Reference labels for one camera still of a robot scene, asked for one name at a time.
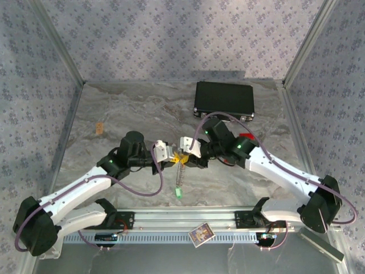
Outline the aluminium left side frame rail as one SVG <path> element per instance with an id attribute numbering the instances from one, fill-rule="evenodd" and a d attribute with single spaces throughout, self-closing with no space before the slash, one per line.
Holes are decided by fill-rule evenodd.
<path id="1" fill-rule="evenodd" d="M 80 85 L 77 86 L 74 96 L 72 97 L 70 109 L 67 113 L 66 120 L 62 129 L 62 133 L 59 138 L 59 143 L 56 149 L 56 154 L 52 161 L 52 177 L 50 182 L 46 185 L 47 192 L 46 194 L 49 195 L 53 192 L 55 188 L 56 179 L 58 177 L 60 167 L 63 161 L 64 153 L 66 150 L 67 141 L 70 136 L 70 132 L 72 129 L 72 125 L 75 119 L 76 111 L 78 108 L 78 104 L 80 101 L 80 96 L 83 91 L 84 82 L 82 81 Z M 33 269 L 36 265 L 37 258 L 32 257 L 29 253 L 23 253 L 21 257 L 21 264 L 19 270 L 15 272 L 15 274 L 32 274 Z"/>

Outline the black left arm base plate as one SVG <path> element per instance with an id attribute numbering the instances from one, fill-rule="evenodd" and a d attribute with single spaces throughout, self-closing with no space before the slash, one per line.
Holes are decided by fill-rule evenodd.
<path id="1" fill-rule="evenodd" d="M 134 222 L 135 213 L 133 211 L 117 211 L 111 228 L 120 231 L 130 230 L 133 229 Z"/>

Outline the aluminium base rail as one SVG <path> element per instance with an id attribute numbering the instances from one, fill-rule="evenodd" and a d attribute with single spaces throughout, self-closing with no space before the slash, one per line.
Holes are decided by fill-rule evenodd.
<path id="1" fill-rule="evenodd" d="M 209 223 L 215 232 L 236 229 L 235 211 L 252 211 L 253 207 L 140 207 L 118 211 L 133 211 L 135 222 L 128 232 L 191 231 Z"/>

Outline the aluminium right side frame rail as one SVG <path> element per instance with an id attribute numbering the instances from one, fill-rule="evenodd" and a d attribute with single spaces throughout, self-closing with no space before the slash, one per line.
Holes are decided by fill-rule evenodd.
<path id="1" fill-rule="evenodd" d="M 303 166 L 304 171 L 316 175 L 317 172 L 314 168 L 314 164 L 301 129 L 298 115 L 295 112 L 295 107 L 293 105 L 290 93 L 285 89 L 281 80 L 275 80 L 275 84 L 283 105 L 285 117 L 289 124 L 289 129 L 299 162 Z M 354 266 L 353 260 L 348 251 L 348 246 L 345 242 L 342 227 L 338 225 L 332 225 L 326 237 L 333 247 L 344 254 L 343 261 L 341 263 L 335 263 L 335 271 L 338 274 L 352 274 L 352 267 Z"/>

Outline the small printed card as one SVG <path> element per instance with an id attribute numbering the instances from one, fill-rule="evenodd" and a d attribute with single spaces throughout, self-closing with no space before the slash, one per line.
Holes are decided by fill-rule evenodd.
<path id="1" fill-rule="evenodd" d="M 206 242 L 214 239 L 216 235 L 209 223 L 205 222 L 188 232 L 188 236 L 191 239 L 194 247 L 198 248 Z"/>

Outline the aluminium frame rail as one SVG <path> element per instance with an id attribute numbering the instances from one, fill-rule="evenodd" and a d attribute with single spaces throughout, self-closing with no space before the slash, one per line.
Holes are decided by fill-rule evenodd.
<path id="1" fill-rule="evenodd" d="M 295 107 L 293 105 L 290 93 L 285 89 L 281 80 L 275 80 L 275 84 L 283 105 L 285 117 L 289 124 L 289 129 L 299 162 L 303 166 L 304 171 L 316 175 L 317 172 L 314 168 L 314 164 L 301 129 L 298 115 L 295 112 Z M 326 237 L 333 247 L 344 254 L 343 261 L 341 263 L 335 263 L 335 271 L 338 274 L 352 274 L 352 267 L 354 266 L 353 260 L 348 251 L 348 246 L 345 242 L 342 227 L 338 225 L 332 225 Z"/>
<path id="2" fill-rule="evenodd" d="M 67 141 L 70 136 L 70 132 L 72 129 L 72 125 L 75 119 L 76 111 L 78 108 L 78 104 L 80 101 L 80 96 L 83 91 L 84 82 L 82 81 L 80 85 L 77 86 L 74 96 L 72 97 L 70 109 L 67 113 L 66 120 L 62 129 L 62 133 L 59 138 L 59 143 L 56 149 L 56 154 L 52 161 L 52 177 L 50 182 L 46 185 L 47 192 L 46 194 L 49 195 L 53 192 L 55 188 L 56 179 L 58 177 L 60 167 L 63 161 L 64 153 L 66 150 Z M 32 274 L 33 269 L 36 265 L 37 258 L 32 257 L 29 253 L 23 253 L 21 257 L 21 264 L 19 270 L 15 272 L 15 274 Z"/>

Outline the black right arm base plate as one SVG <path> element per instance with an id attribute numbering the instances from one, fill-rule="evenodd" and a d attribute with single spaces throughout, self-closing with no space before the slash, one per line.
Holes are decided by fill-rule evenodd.
<path id="1" fill-rule="evenodd" d="M 237 229 L 257 228 L 257 222 L 252 211 L 235 211 L 234 219 Z"/>

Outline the aluminium frame post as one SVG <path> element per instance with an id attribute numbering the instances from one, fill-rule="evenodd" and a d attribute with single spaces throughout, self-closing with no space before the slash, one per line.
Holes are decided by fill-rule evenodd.
<path id="1" fill-rule="evenodd" d="M 46 32 L 49 40 L 51 41 L 55 51 L 60 57 L 61 61 L 65 65 L 66 69 L 71 75 L 71 78 L 74 82 L 79 86 L 83 87 L 84 80 L 74 62 L 71 55 L 69 54 L 65 43 L 62 41 L 61 36 L 58 34 L 51 17 L 48 15 L 48 12 L 42 3 L 41 0 L 27 0 L 30 7 L 32 8 L 34 14 L 39 20 L 40 25 L 43 27 Z"/>
<path id="2" fill-rule="evenodd" d="M 338 1 L 339 0 L 323 0 L 317 15 L 315 16 L 292 64 L 290 65 L 282 81 L 285 89 L 289 88 L 293 84 L 295 77 L 298 75 L 305 60 L 309 56 Z"/>

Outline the grey metal bar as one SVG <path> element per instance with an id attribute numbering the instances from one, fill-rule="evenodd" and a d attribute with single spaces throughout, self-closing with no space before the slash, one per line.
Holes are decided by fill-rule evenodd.
<path id="1" fill-rule="evenodd" d="M 302 227 L 298 231 L 298 235 L 303 240 L 306 240 L 309 244 L 315 247 L 320 253 L 324 254 L 336 263 L 341 263 L 343 261 L 344 254 L 341 253 L 341 251 L 333 247 L 329 242 L 325 241 L 323 238 L 319 237 L 307 228 Z"/>

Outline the aluminium left frame post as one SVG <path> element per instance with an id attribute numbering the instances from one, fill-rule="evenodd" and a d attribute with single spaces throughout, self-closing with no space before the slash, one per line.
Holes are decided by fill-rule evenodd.
<path id="1" fill-rule="evenodd" d="M 27 0 L 30 7 L 32 8 L 34 14 L 39 20 L 40 25 L 43 27 L 46 32 L 49 40 L 51 41 L 55 51 L 60 57 L 61 61 L 65 65 L 66 69 L 71 75 L 71 78 L 74 82 L 79 86 L 83 87 L 84 80 L 74 62 L 71 55 L 69 54 L 65 43 L 62 41 L 61 36 L 58 34 L 51 17 L 48 15 L 48 12 L 42 3 L 41 0 Z"/>

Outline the aluminium right frame post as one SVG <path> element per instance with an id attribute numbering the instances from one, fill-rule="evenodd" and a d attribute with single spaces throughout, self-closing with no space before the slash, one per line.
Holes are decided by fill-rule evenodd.
<path id="1" fill-rule="evenodd" d="M 309 56 L 338 1 L 339 0 L 323 0 L 317 15 L 315 16 L 292 64 L 290 65 L 282 81 L 285 89 L 289 88 L 293 84 L 295 77 L 298 75 L 305 60 Z"/>

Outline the metal strip with key rings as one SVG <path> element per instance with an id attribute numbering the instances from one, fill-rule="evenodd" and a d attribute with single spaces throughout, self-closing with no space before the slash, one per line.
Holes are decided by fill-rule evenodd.
<path id="1" fill-rule="evenodd" d="M 181 188 L 184 180 L 185 166 L 182 163 L 177 164 L 176 188 Z"/>

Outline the black hard case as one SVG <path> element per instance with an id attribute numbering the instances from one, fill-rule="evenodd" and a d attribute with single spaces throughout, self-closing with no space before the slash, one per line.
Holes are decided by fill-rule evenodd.
<path id="1" fill-rule="evenodd" d="M 224 112 L 244 122 L 253 120 L 254 88 L 246 84 L 197 82 L 193 115 L 202 118 L 213 112 Z"/>

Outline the small black circuit board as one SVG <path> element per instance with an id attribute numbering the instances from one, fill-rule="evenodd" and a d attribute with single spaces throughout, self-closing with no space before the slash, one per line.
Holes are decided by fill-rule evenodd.
<path id="1" fill-rule="evenodd" d="M 276 233 L 267 233 L 267 232 L 259 232 L 259 233 L 256 233 L 257 235 L 257 240 L 259 242 L 263 242 L 263 243 L 271 243 L 273 244 L 274 241 L 276 240 L 277 238 L 277 234 Z"/>
<path id="2" fill-rule="evenodd" d="M 95 241 L 117 241 L 118 235 L 115 233 L 108 233 L 108 232 L 102 232 L 102 233 L 96 233 L 94 236 Z"/>

